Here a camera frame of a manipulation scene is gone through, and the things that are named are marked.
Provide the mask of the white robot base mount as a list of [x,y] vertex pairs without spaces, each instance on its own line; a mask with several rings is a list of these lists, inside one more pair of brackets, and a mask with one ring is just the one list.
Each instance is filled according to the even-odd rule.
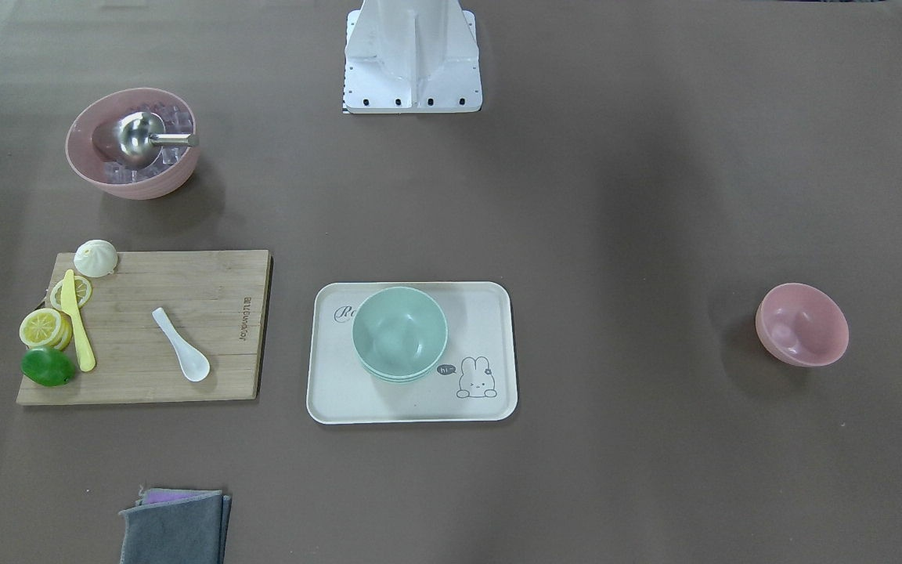
[[365,1],[345,29],[347,114],[481,110],[476,18],[458,1]]

